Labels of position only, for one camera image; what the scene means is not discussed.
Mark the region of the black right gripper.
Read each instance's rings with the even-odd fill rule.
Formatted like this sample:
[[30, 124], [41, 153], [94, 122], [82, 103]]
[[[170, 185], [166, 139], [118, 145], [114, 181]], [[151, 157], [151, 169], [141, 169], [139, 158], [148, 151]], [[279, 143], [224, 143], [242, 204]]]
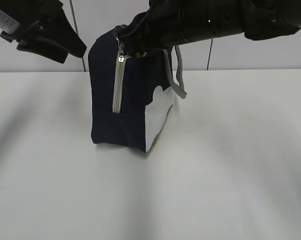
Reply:
[[232, 36], [243, 32], [241, 0], [151, 0], [149, 9], [118, 32], [125, 55]]

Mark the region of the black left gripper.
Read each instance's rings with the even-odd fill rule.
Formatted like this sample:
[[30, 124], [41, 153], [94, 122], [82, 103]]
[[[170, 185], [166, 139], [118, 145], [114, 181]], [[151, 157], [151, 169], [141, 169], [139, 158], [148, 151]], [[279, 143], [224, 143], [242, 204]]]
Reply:
[[59, 0], [1, 0], [0, 37], [18, 42], [17, 50], [64, 64], [82, 58], [86, 45], [69, 23]]

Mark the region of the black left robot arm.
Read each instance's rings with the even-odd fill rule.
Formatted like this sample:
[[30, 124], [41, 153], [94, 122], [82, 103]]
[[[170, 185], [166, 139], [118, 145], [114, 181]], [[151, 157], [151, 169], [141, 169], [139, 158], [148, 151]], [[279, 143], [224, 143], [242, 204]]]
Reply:
[[16, 49], [63, 64], [82, 58], [86, 45], [69, 23], [59, 0], [0, 0], [0, 37]]

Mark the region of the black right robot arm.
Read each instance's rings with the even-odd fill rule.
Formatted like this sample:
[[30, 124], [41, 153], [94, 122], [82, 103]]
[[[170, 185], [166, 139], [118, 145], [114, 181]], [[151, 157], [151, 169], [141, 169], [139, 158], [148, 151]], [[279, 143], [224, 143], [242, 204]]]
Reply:
[[128, 26], [114, 29], [134, 57], [153, 50], [244, 34], [262, 41], [301, 29], [301, 0], [151, 0]]

